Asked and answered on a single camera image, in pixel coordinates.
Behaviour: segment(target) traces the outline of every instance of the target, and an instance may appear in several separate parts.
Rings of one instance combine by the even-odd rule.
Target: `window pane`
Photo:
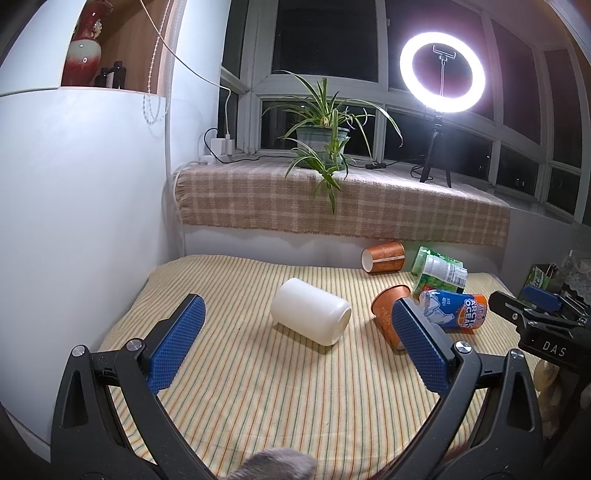
[[[579,195],[579,180],[578,175],[553,168],[548,202],[574,215]]]
[[[217,137],[224,138],[226,136],[226,122],[224,110],[226,108],[226,98],[228,98],[228,91],[220,88],[220,98],[217,107]],[[236,129],[238,127],[238,95],[232,92],[230,101],[228,102],[228,128],[231,137],[236,140]]]
[[[276,102],[263,102],[262,111],[264,112],[267,110],[267,108],[275,103]],[[282,108],[289,105],[289,103],[280,102],[280,105],[281,106],[279,108],[269,110],[267,113],[265,113],[265,115],[262,116],[261,148],[263,149],[288,150],[297,146],[295,142],[290,141],[289,139],[282,140],[279,138],[298,122],[298,117],[295,114],[286,112]],[[363,108],[358,106],[348,106],[347,108],[349,109],[349,112],[357,115],[363,113]],[[366,108],[366,111],[369,115],[375,115],[374,109]],[[369,147],[371,149],[374,147],[374,126],[374,117],[369,117],[363,126],[363,130],[365,131],[365,135],[367,136]],[[345,153],[348,155],[361,155],[363,157],[369,156],[367,146],[365,145],[365,140],[363,139],[363,134],[356,124],[353,127],[354,128],[348,127],[350,128],[349,136],[351,140],[349,140],[345,146]],[[293,132],[290,135],[290,138],[296,138],[296,133]]]
[[[374,108],[362,108],[360,106],[348,106],[347,107],[349,112],[354,115],[364,115],[367,113],[369,116],[366,119],[360,119],[361,125],[363,126],[363,131],[365,132],[365,136],[368,139],[369,148],[372,152],[374,152],[374,132],[375,132],[375,109]],[[350,140],[345,145],[345,153],[347,155],[360,155],[362,157],[369,157],[368,148],[365,144],[365,140],[363,139],[363,133],[359,129],[359,125],[353,124],[349,128],[349,138]]]
[[[375,2],[280,0],[273,73],[378,81]]]
[[[567,50],[545,53],[554,105],[554,161],[581,166],[581,109]]]
[[[239,78],[248,2],[249,0],[232,0],[223,48],[222,66]]]
[[[395,112],[390,112],[390,115],[398,124],[404,143],[399,147],[400,138],[394,127],[388,124],[384,157],[387,160],[422,164],[429,148],[433,120]],[[492,141],[447,125],[443,125],[442,133],[432,153],[432,166],[486,180]]]
[[[574,51],[577,54],[577,59],[579,61],[579,65],[581,67],[581,71],[583,73],[583,80],[585,83],[585,90],[587,91],[587,98],[591,100],[591,65],[585,58],[583,51],[580,49],[579,45],[577,44],[576,40],[569,34],[569,38],[571,43],[573,44]],[[589,113],[591,115],[591,101],[588,102],[589,106]],[[589,195],[587,196],[587,208],[585,209],[583,223],[585,225],[591,226],[591,190],[589,191]]]
[[[538,164],[529,158],[503,146],[499,159],[496,182],[504,187],[535,195],[538,180]]]
[[[386,0],[390,88],[407,90],[400,74],[400,54],[406,42],[424,32],[444,32],[464,41],[488,68],[488,48],[480,15],[451,0]],[[441,46],[444,51],[449,47]],[[431,92],[439,94],[441,62],[431,46],[421,48],[414,60],[417,77]],[[472,73],[466,60],[458,55],[447,62],[444,95],[459,96],[472,84]],[[480,101],[470,111],[493,118],[491,82],[487,79]]]
[[[540,93],[531,48],[493,21],[503,79],[503,123],[540,143]]]

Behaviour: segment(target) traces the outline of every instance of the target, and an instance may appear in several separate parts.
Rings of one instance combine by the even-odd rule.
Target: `red vase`
[[[89,0],[84,6],[68,48],[61,77],[63,86],[86,87],[91,83],[100,62],[100,45],[95,38],[100,33],[101,19],[112,10],[113,5],[107,0]]]

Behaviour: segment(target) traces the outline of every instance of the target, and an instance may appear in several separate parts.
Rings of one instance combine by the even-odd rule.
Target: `plastic bottle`
[[[414,260],[413,267],[410,271],[413,275],[419,275],[421,270],[425,266],[425,262],[427,261],[427,255],[433,255],[434,257],[439,257],[445,260],[447,263],[451,263],[457,265],[458,267],[463,267],[464,264],[455,258],[446,257],[445,255],[438,254],[435,250],[431,250],[427,247],[420,247],[417,252],[417,257]]]
[[[95,87],[103,87],[107,86],[107,75],[109,74],[109,69],[104,67],[101,68],[100,73],[95,78]]]
[[[125,89],[126,75],[127,69],[123,66],[123,62],[120,60],[116,61],[113,64],[113,67],[109,70],[107,87],[121,90]]]
[[[421,273],[413,285],[413,297],[416,299],[425,290],[447,290],[463,293],[468,279],[468,270],[444,259],[427,255]]]
[[[421,293],[418,304],[429,322],[442,328],[477,329],[486,319],[486,297],[479,293],[426,290]]]

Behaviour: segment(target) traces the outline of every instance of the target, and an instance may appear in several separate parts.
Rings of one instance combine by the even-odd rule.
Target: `gray fur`
[[[310,480],[316,460],[289,448],[263,450],[250,457],[226,480]]]

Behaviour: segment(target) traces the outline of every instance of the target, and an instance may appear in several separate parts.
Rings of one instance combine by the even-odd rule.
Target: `shelf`
[[[147,93],[150,62],[158,34],[138,0],[109,1],[113,5],[113,11],[101,20],[102,30],[96,37],[96,41],[100,44],[102,52],[99,67],[93,77],[100,72],[101,67],[110,68],[114,62],[122,61],[127,69],[126,90]],[[154,23],[160,26],[168,0],[144,0],[144,2]],[[169,6],[164,29],[174,3],[173,0]],[[161,53],[162,42],[159,42],[152,68],[152,93],[157,92]]]
[[[138,90],[118,89],[118,88],[101,88],[101,87],[60,87],[60,90],[94,90],[100,92],[120,92],[120,93],[137,93],[139,95],[150,95],[153,98],[165,99],[163,95],[157,95],[156,93],[140,92]]]

